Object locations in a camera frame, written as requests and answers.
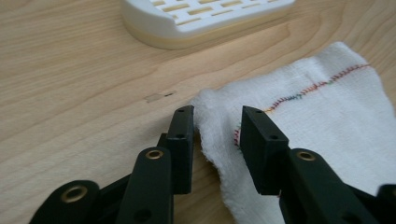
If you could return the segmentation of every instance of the white towel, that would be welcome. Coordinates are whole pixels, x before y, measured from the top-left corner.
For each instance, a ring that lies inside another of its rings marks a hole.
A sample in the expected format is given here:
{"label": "white towel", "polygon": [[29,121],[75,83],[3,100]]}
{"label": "white towel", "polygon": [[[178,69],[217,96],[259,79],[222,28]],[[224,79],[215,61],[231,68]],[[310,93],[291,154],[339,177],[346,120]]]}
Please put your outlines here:
{"label": "white towel", "polygon": [[290,148],[319,153],[341,179],[376,195],[396,183],[396,119],[374,68],[343,43],[266,76],[203,90],[191,103],[203,152],[237,223],[284,223],[278,198],[254,188],[238,149],[242,106],[265,111]]}

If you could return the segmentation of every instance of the small mark on wood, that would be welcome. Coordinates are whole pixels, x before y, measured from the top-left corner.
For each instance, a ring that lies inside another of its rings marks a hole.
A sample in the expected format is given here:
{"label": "small mark on wood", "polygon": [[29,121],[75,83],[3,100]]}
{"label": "small mark on wood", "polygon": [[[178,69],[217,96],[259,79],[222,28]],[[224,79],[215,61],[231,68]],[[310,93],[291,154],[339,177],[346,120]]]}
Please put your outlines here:
{"label": "small mark on wood", "polygon": [[155,93],[155,94],[152,94],[150,96],[145,97],[145,100],[149,104],[151,102],[161,100],[164,97],[168,97],[168,96],[174,95],[175,93],[177,93],[177,91],[169,91],[169,92],[167,92],[165,94]]}

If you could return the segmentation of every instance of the white plastic tray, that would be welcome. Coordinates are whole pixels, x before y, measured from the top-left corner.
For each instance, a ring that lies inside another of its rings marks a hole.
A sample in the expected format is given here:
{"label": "white plastic tray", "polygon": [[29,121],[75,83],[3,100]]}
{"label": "white plastic tray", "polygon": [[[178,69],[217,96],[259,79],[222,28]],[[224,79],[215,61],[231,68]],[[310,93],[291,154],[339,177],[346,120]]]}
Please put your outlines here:
{"label": "white plastic tray", "polygon": [[287,14],[294,0],[121,0],[125,26],[162,49],[184,49]]}

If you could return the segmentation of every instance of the wooden surface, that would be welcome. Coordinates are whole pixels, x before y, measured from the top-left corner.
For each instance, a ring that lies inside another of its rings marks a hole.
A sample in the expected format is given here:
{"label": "wooden surface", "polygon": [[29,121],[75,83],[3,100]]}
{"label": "wooden surface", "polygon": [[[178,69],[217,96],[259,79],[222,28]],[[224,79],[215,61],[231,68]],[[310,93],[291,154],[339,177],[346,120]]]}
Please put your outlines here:
{"label": "wooden surface", "polygon": [[[394,0],[297,0],[283,19],[183,50],[131,37],[117,0],[0,0],[0,223],[27,223],[71,180],[104,187],[129,174],[199,90],[334,41],[376,68],[396,105]],[[176,196],[175,223],[233,223],[198,141],[194,153],[193,194]]]}

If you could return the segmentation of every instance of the wood grain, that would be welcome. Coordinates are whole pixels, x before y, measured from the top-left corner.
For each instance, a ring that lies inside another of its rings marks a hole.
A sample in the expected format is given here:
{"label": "wood grain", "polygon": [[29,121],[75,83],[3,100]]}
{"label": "wood grain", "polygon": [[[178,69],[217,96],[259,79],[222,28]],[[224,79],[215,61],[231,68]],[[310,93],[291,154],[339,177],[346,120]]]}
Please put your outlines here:
{"label": "wood grain", "polygon": [[[396,105],[395,36],[392,0],[297,0],[285,18],[183,50],[135,40],[116,0],[0,0],[0,223],[27,223],[71,180],[129,174],[199,90],[335,41],[370,62]],[[176,223],[233,223],[199,142],[193,185],[176,197]]]}

